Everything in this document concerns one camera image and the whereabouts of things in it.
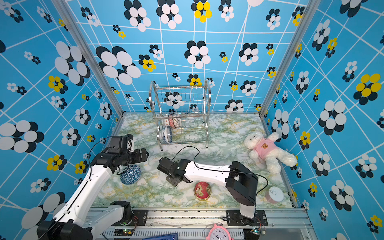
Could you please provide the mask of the blue floral white bowl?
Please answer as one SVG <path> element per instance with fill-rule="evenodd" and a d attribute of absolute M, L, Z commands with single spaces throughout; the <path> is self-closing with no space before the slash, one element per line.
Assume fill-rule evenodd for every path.
<path fill-rule="evenodd" d="M 163 129 L 160 131 L 160 143 L 165 144 L 171 144 L 173 142 L 173 133 L 172 128 L 170 126 L 164 126 Z"/>

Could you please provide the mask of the black leaf patterned bowl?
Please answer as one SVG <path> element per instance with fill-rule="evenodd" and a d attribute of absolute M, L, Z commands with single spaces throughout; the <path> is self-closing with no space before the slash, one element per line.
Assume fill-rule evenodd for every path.
<path fill-rule="evenodd" d="M 175 125 L 174 125 L 174 120 L 173 120 L 172 117 L 169 117 L 169 125 L 170 125 L 170 127 L 171 127 L 172 129 L 175 129 L 175 128 L 176 128 Z"/>

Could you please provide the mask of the red striped white bowl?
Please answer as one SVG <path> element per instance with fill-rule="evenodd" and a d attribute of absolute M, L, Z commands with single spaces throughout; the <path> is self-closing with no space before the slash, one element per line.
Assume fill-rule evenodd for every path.
<path fill-rule="evenodd" d="M 174 118 L 174 126 L 175 128 L 179 129 L 182 127 L 182 121 L 181 118 Z"/>

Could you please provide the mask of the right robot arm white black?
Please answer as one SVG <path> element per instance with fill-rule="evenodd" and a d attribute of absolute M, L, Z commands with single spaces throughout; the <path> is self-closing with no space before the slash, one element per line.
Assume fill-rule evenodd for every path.
<path fill-rule="evenodd" d="M 243 217 L 252 219 L 255 216 L 259 178 L 240 162 L 214 166 L 185 159 L 175 162 L 169 158 L 161 158 L 157 169 L 167 175 L 167 181 L 174 187 L 181 182 L 194 181 L 224 186 L 240 204 L 240 214 Z"/>

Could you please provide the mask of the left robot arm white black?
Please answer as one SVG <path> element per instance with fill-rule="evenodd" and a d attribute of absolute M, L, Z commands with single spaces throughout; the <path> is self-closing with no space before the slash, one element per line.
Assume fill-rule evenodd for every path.
<path fill-rule="evenodd" d="M 85 179 L 69 201 L 51 221 L 38 226 L 40 240 L 95 240 L 115 223 L 131 223 L 135 217 L 126 201 L 114 201 L 91 220 L 86 218 L 103 185 L 120 166 L 147 161 L 147 150 L 135 149 L 134 142 L 132 135 L 111 137 L 109 145 L 92 160 Z"/>

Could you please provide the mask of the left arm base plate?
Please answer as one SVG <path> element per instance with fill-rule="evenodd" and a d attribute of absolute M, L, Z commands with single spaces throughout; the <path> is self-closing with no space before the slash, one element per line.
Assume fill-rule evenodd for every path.
<path fill-rule="evenodd" d="M 118 226 L 145 226 L 148 219 L 148 210 L 132 210 L 132 219 L 118 223 Z"/>

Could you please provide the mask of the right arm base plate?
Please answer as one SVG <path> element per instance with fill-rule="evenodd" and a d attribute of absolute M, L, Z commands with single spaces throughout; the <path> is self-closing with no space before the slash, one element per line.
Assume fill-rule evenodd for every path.
<path fill-rule="evenodd" d="M 228 226 L 250 226 L 250 227 L 266 227 L 268 220 L 266 212 L 263 210 L 255 210 L 252 219 L 246 218 L 241 215 L 240 210 L 227 210 L 226 216 L 223 217 Z"/>

